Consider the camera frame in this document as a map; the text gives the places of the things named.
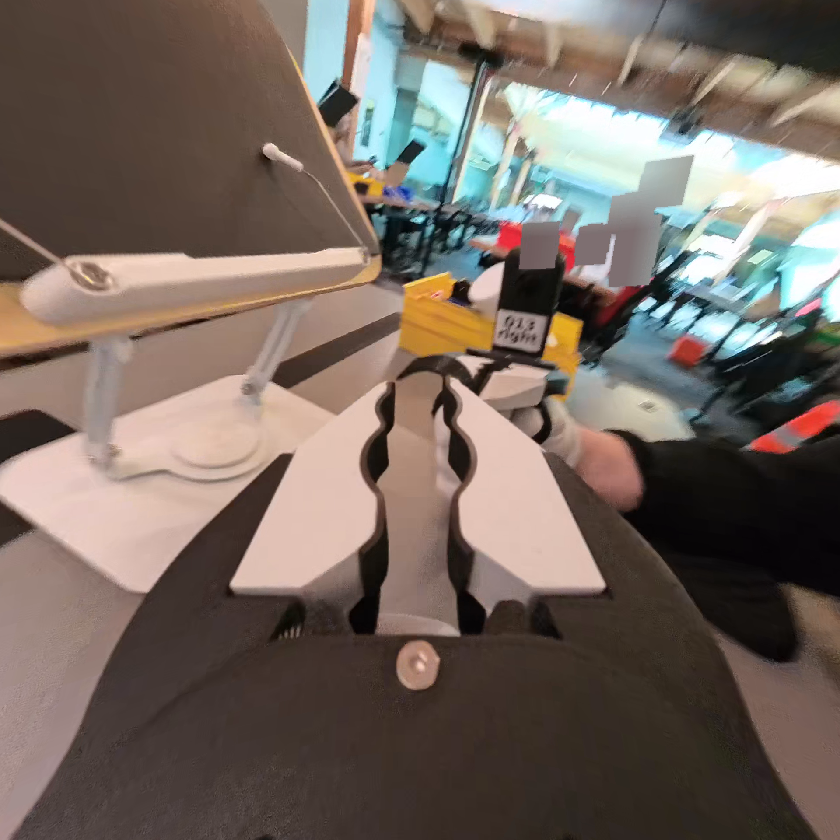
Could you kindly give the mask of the person's right forearm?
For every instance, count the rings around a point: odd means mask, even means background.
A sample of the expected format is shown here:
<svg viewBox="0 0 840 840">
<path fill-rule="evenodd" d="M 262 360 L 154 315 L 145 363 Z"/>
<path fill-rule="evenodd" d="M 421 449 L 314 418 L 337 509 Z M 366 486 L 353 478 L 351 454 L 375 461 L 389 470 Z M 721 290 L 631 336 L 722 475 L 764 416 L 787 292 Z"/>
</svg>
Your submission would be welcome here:
<svg viewBox="0 0 840 840">
<path fill-rule="evenodd" d="M 795 660 L 785 585 L 839 593 L 838 434 L 786 454 L 574 428 L 577 475 L 652 546 L 703 617 L 751 653 Z"/>
</svg>

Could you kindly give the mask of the person's right hand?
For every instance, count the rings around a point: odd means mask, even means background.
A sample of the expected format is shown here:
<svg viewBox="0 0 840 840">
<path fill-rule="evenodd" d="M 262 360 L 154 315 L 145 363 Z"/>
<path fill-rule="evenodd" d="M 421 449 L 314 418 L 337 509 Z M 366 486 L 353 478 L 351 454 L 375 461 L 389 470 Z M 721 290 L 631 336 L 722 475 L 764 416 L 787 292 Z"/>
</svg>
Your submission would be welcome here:
<svg viewBox="0 0 840 840">
<path fill-rule="evenodd" d="M 575 469 L 581 458 L 581 428 L 561 399 L 546 396 L 536 406 L 512 411 L 511 423 L 539 445 L 545 453 L 556 455 Z"/>
</svg>

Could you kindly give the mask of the yellow plastic bin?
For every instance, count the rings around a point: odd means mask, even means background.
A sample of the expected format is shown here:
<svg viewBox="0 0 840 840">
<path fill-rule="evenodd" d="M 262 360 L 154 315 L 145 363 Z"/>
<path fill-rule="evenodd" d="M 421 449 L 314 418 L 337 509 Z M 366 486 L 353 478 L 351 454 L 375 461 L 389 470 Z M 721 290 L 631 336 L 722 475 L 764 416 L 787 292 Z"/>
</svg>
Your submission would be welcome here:
<svg viewBox="0 0 840 840">
<path fill-rule="evenodd" d="M 489 317 L 449 301 L 454 287 L 449 273 L 405 284 L 399 347 L 414 356 L 488 350 L 493 335 Z M 581 362 L 582 322 L 557 312 L 553 316 L 543 359 L 555 364 L 567 384 L 562 399 L 574 388 Z"/>
</svg>

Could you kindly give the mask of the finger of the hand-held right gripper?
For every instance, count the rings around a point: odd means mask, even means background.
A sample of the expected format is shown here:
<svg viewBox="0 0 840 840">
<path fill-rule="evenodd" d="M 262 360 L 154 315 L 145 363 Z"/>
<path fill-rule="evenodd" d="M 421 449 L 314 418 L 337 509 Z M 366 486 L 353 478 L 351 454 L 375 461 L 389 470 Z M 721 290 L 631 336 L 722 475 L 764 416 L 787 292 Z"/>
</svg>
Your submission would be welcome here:
<svg viewBox="0 0 840 840">
<path fill-rule="evenodd" d="M 495 409 L 535 407 L 545 395 L 550 367 L 491 358 L 455 358 L 469 373 L 469 389 Z"/>
</svg>

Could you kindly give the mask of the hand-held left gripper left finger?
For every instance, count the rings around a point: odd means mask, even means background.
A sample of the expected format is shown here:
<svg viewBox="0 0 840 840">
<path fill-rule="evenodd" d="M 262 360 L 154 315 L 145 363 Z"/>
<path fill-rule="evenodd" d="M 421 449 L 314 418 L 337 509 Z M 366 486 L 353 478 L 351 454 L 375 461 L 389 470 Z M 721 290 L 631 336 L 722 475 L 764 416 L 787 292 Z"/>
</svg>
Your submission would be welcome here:
<svg viewBox="0 0 840 840">
<path fill-rule="evenodd" d="M 379 480 L 389 466 L 395 401 L 395 384 L 378 384 L 297 447 L 232 593 L 324 604 L 357 634 L 375 633 L 389 567 Z"/>
</svg>

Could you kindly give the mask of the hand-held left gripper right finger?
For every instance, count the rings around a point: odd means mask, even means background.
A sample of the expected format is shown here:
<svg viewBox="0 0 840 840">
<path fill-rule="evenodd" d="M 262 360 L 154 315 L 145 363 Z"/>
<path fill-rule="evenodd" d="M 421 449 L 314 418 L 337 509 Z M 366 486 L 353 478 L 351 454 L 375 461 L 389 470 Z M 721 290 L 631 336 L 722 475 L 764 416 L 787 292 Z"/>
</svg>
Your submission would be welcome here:
<svg viewBox="0 0 840 840">
<path fill-rule="evenodd" d="M 604 595 L 606 581 L 542 448 L 466 384 L 445 377 L 434 409 L 436 485 L 461 634 L 503 602 Z"/>
</svg>

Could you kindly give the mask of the white adjustable stand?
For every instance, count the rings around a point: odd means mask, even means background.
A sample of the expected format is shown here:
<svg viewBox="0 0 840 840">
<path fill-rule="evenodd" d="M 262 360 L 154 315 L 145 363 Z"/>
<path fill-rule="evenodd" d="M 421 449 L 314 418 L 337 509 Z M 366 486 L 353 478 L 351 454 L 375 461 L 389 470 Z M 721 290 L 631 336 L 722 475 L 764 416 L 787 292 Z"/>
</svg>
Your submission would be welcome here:
<svg viewBox="0 0 840 840">
<path fill-rule="evenodd" d="M 322 410 L 271 379 L 312 298 L 360 285 L 379 248 L 193 258 L 73 257 L 29 278 L 23 313 L 46 326 L 90 327 L 80 422 L 45 411 L 2 414 L 2 503 L 81 562 L 147 594 L 175 558 L 269 465 L 302 455 L 322 466 L 336 437 Z M 118 415 L 132 336 L 174 311 L 270 306 L 274 321 L 243 376 L 229 376 Z"/>
</svg>

